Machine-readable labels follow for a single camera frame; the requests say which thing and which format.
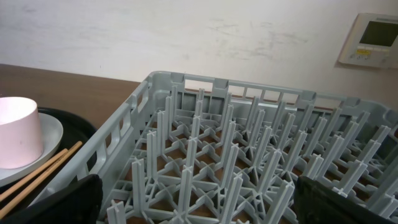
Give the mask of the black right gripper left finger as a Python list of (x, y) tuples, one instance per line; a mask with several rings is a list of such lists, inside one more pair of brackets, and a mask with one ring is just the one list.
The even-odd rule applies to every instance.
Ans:
[(103, 182), (90, 174), (78, 182), (1, 220), (2, 224), (96, 223), (103, 199)]

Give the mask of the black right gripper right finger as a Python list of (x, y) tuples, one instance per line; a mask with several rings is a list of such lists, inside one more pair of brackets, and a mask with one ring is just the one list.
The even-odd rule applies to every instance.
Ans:
[(393, 224), (306, 176), (295, 184), (294, 208), (299, 224)]

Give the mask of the white round plate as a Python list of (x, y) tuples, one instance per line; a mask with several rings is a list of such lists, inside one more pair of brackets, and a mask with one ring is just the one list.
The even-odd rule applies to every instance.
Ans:
[(61, 122), (49, 114), (39, 113), (40, 128), (44, 150), (42, 155), (33, 163), (17, 169), (1, 169), (1, 187), (30, 174), (41, 165), (45, 164), (57, 151), (63, 136)]

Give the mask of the pink cup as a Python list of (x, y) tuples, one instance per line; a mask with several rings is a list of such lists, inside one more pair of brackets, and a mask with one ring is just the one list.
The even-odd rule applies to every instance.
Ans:
[(15, 169), (43, 153), (37, 103), (30, 98), (1, 98), (1, 168)]

